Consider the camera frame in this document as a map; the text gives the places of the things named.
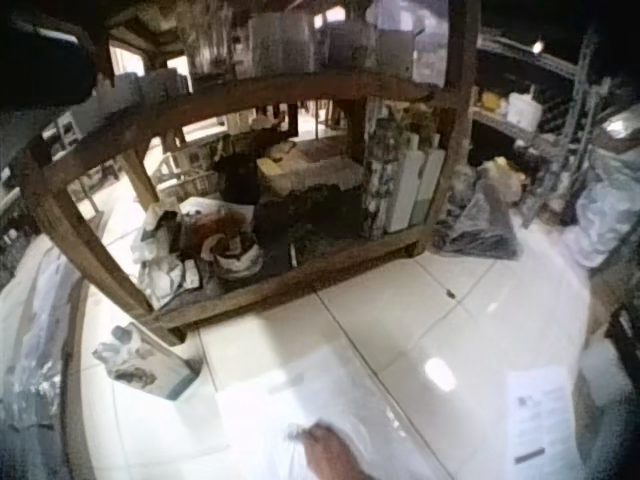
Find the hand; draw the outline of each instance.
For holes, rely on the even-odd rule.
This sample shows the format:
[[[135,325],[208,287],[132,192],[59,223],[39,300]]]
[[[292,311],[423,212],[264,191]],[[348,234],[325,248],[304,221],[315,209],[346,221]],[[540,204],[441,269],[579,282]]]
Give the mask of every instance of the hand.
[[[364,480],[349,445],[328,425],[316,423],[301,434],[307,464],[319,480]]]

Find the white bucket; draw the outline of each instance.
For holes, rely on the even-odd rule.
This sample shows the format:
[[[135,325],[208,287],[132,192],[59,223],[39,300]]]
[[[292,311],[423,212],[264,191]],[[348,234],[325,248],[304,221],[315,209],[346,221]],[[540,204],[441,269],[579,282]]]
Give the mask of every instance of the white bucket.
[[[535,132],[541,117],[542,105],[534,101],[531,95],[519,93],[509,95],[507,121],[529,132]]]

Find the wooden shelf frame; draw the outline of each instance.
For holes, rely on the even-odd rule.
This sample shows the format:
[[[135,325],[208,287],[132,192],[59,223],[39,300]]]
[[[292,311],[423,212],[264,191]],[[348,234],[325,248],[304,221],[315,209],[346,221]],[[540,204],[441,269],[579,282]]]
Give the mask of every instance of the wooden shelf frame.
[[[418,255],[424,251],[430,231],[442,210],[456,166],[467,158],[479,25],[478,0],[449,0],[449,57],[445,87],[442,89],[364,71],[280,75],[214,85],[194,95],[123,112],[108,125],[82,139],[55,163],[50,163],[49,152],[38,136],[22,162],[20,188],[25,202],[42,231],[85,278],[169,345],[183,341],[184,329],[181,327],[194,325],[214,315],[246,307],[273,295],[299,292],[305,285],[326,277],[335,278],[340,270],[370,262],[393,251],[404,249],[410,255]],[[362,107],[367,97],[420,101],[441,109],[440,130],[447,155],[425,224],[312,260],[283,275],[217,299],[179,310],[154,311],[145,295],[84,221],[66,190],[69,183],[87,171],[123,155],[132,186],[141,205],[147,206],[157,199],[143,164],[151,138],[197,121],[261,105],[295,104],[318,98],[339,100],[343,106],[352,102],[350,133],[354,138],[360,136],[364,140],[364,129],[357,123],[364,121]]]

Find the white tile floor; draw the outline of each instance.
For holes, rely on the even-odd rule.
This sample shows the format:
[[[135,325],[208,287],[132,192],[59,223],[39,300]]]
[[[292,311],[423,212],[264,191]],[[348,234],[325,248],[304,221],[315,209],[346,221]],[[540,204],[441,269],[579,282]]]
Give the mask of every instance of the white tile floor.
[[[507,372],[560,365],[575,376],[598,311],[547,229],[534,224],[518,235],[523,255],[514,262],[425,253],[194,331],[180,353],[205,364],[174,403],[111,382],[90,356],[113,325],[128,322],[92,289],[81,374],[98,479],[242,478],[219,392],[345,335],[452,477],[503,478]],[[432,358],[452,370],[453,390],[426,377]]]

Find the paper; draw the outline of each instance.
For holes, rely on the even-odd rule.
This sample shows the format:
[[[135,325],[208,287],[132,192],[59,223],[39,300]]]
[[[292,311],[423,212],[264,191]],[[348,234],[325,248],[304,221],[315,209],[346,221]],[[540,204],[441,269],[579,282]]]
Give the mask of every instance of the paper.
[[[428,480],[438,466],[403,430],[345,341],[223,390],[220,412],[236,457],[252,480],[313,480],[292,433],[322,420],[361,467],[384,480]]]
[[[510,480],[580,480],[571,386],[563,368],[513,372],[508,384]]]

